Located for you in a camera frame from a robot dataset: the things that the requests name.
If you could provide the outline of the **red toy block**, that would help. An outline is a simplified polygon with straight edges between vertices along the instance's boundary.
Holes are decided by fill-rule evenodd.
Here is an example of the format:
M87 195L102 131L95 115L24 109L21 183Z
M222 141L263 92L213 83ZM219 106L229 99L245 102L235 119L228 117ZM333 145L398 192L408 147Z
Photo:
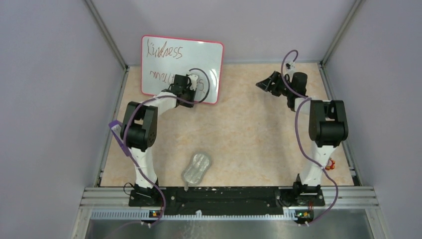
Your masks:
M335 161L330 157L327 165L325 166L325 170L333 170L335 168Z

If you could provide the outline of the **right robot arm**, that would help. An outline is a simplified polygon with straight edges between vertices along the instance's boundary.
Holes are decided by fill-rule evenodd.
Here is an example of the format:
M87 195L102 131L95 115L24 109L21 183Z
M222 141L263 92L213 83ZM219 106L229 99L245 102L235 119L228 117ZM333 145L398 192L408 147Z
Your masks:
M293 184L292 199L305 205L320 190L322 174L326 171L331 154L348 137L348 123L344 102L341 100L313 100L306 96L307 74L303 72L282 75L273 72L256 83L265 92L287 98L288 108L295 113L295 134L299 133L300 113L308 114L308 134L312 141L311 156Z

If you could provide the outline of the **silver mesh eraser sponge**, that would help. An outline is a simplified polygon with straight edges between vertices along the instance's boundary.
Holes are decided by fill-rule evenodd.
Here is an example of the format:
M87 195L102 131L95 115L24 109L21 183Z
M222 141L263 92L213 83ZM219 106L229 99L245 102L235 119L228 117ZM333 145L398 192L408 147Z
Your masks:
M209 154L205 152L194 154L181 175L184 182L184 190L188 191L190 187L201 184L210 166L211 156Z

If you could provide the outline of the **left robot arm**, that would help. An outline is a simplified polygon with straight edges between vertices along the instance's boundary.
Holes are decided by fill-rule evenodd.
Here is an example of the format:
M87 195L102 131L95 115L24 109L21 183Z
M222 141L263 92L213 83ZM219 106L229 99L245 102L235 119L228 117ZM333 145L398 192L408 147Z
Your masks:
M148 206L157 204L160 198L160 193L154 189L158 177L151 149L158 134L158 117L180 105L193 107L198 79L195 74L176 75L169 88L141 103L129 102L126 107L120 137L135 166L134 191Z

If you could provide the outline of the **aluminium frame rail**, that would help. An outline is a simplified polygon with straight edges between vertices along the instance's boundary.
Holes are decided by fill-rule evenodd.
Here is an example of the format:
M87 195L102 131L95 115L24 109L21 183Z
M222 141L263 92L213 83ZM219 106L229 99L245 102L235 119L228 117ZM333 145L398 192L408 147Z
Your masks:
M145 206L120 187L86 188L74 239L390 239L375 190L322 187L286 203L290 187L166 187Z

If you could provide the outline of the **purple box holder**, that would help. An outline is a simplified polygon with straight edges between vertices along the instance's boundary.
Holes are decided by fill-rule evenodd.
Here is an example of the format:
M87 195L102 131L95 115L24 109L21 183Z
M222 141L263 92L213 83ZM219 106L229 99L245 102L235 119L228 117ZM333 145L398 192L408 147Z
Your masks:
M120 133L121 133L121 122L119 122L118 120L113 120L112 122L110 122L108 124L112 135L114 137L114 139L116 140L116 142L118 143L119 147L121 148L121 150L123 151L123 153L125 154L126 157L130 156L130 151L128 149L127 146L124 145L123 140L120 137Z

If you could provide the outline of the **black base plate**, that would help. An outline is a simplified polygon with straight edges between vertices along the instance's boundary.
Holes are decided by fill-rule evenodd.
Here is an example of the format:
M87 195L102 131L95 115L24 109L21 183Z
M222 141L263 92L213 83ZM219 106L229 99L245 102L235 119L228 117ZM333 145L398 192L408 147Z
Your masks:
M264 216L282 215L287 207L322 207L320 188L316 195L295 195L292 187L166 187L154 189L152 197L130 192L129 206L164 209L166 216Z

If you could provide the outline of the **pink-framed whiteboard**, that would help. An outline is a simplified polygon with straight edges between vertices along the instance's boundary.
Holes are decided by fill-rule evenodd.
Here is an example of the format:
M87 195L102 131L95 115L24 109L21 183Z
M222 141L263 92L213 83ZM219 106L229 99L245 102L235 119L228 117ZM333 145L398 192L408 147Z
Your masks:
M195 99L216 104L223 54L221 42L145 35L141 39L140 90L156 95L176 75L194 74L198 76Z

